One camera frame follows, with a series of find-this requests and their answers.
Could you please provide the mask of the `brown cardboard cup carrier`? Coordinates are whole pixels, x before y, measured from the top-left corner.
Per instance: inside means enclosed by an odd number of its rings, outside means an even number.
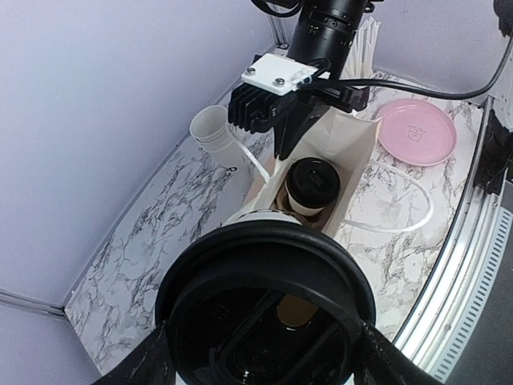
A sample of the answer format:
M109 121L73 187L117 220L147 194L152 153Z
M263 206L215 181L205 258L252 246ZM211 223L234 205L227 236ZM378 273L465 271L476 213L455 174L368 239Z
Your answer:
M322 229L328 221L329 214L325 210L321 210L318 214L307 217L292 210L289 203L288 193L281 188L276 195L274 206L278 211L288 214L298 220L303 226L311 229Z

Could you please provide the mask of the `black coffee cup lid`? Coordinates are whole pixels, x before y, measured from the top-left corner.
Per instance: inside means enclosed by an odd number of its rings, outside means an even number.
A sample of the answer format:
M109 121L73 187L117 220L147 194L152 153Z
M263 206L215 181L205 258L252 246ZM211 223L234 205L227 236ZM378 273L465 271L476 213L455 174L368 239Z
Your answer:
M335 167L315 157L294 162L287 172L285 184L293 197L304 205L332 203L337 199L341 188Z

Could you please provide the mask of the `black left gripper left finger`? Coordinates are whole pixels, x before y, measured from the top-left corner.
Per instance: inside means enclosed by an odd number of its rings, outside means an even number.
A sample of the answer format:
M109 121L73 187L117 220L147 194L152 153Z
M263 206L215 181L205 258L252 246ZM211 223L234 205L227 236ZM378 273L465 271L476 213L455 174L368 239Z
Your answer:
M167 322L156 327L120 364L94 385L173 385L176 369L168 347Z

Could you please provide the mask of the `brown paper takeout bag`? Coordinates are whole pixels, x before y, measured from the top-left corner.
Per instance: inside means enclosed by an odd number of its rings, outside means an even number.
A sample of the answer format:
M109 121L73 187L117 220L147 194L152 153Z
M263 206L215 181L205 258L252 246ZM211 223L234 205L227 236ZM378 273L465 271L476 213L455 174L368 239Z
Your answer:
M334 237L343 225L350 225L375 233L390 234L420 229L433 216L433 199L428 190L413 177L388 164L371 159L372 152L377 143L380 126L380 119L364 120L356 117L354 114L335 112L331 109L307 131L287 160L277 160L274 163L271 173L265 169L244 144L239 140L235 140L235 144L240 148L244 156L260 173L263 185L256 191L254 198L227 219L225 224L231 225L237 222L257 219L294 222L292 214L279 214L277 209L272 208L272 203L285 182L286 172L293 163L306 157L315 157L326 160L334 166L341 179L342 186L342 193L337 198L335 206L321 230L324 234ZM396 229L348 219L346 213L349 210L349 204L357 191L363 172L369 164L375 164L377 167L392 172L416 186L426 199L427 211L424 217L412 225Z

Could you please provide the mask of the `white paper coffee cup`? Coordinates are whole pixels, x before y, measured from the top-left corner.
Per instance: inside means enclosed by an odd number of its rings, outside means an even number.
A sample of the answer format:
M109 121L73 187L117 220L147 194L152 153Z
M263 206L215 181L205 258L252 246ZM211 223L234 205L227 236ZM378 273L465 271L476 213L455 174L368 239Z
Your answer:
M295 213L300 214L303 217L315 217L316 215L321 213L327 206L329 206L329 203L323 205L307 203L306 205L304 205L293 197L293 194L291 193L291 190L289 189L288 185L285 186L285 191L287 193L290 208Z

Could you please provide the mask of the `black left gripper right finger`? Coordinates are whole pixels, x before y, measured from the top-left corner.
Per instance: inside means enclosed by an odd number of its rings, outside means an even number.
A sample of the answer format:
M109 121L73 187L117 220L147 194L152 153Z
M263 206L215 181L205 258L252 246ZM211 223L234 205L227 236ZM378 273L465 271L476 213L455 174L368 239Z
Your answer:
M362 321L362 332L354 348L354 354L353 381L355 384L441 384L411 362L367 321Z

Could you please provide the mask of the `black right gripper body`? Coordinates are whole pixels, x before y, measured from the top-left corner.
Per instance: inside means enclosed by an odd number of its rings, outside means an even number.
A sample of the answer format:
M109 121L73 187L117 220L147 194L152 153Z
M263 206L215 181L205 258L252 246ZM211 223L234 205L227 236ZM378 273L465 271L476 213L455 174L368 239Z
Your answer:
M287 56L313 65L317 59L329 62L329 79L338 80L349 50L370 1L306 1L298 19ZM369 87L344 86L335 89L293 93L287 114L274 127L274 155L288 158L302 136L329 110L362 111L367 107Z

